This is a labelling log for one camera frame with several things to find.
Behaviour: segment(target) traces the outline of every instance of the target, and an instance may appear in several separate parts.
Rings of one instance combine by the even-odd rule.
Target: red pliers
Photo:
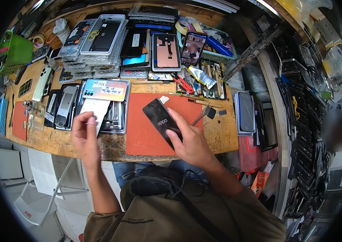
[[[180,75],[171,73],[171,76],[173,77],[174,81],[176,81],[184,90],[186,90],[186,92],[188,92],[189,94],[192,94],[194,92],[192,87],[190,87],[190,85],[187,84],[187,82],[185,82],[182,77],[180,77]]]

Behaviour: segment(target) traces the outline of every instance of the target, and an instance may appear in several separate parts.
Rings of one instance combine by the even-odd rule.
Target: hand
[[[178,125],[183,137],[183,142],[181,142],[174,131],[169,129],[166,130],[166,133],[174,146],[176,155],[185,162],[202,169],[213,163],[217,163],[217,159],[207,146],[202,130],[188,125],[186,120],[175,110],[171,108],[167,109]]]
[[[72,143],[87,168],[101,167],[101,150],[97,142],[96,117],[93,112],[84,112],[73,119]]]

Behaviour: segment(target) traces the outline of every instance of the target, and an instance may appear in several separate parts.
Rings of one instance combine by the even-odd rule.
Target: white folding chair
[[[63,195],[73,195],[89,191],[88,189],[77,189],[77,191],[61,192],[62,179],[65,177],[74,158],[70,159],[59,181],[55,174],[51,154],[28,148],[28,159],[30,161],[32,176],[26,183],[22,194],[14,202],[14,205],[20,214],[31,224],[42,226],[46,217],[57,210],[55,205],[52,208],[56,196],[60,199],[64,199]],[[47,205],[47,210],[42,213],[36,211],[30,204],[26,204],[22,198],[27,187],[31,186],[30,182],[33,179],[38,192],[51,196],[50,202]]]

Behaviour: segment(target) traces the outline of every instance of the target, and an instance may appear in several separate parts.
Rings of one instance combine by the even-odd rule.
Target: phone with video playing
[[[178,128],[175,120],[171,117],[170,113],[168,112],[164,104],[160,101],[160,99],[155,98],[152,102],[147,104],[143,108],[143,112],[154,125],[154,127],[158,130],[158,132],[167,141],[167,143],[171,146],[171,148],[174,149],[174,146],[172,145],[170,138],[166,134],[167,129],[174,131],[179,136],[180,140],[183,141],[180,129]]]
[[[207,41],[207,34],[188,31],[183,44],[180,61],[182,65],[196,66],[201,58],[203,48]]]

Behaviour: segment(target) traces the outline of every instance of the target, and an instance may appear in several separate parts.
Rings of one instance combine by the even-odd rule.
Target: bag strap
[[[178,192],[176,195],[180,201],[183,203],[188,212],[192,217],[200,224],[214,239],[217,241],[234,241],[224,232],[222,232],[216,225],[214,225],[210,220],[207,219],[198,209],[195,207],[188,198],[183,194],[183,192]]]

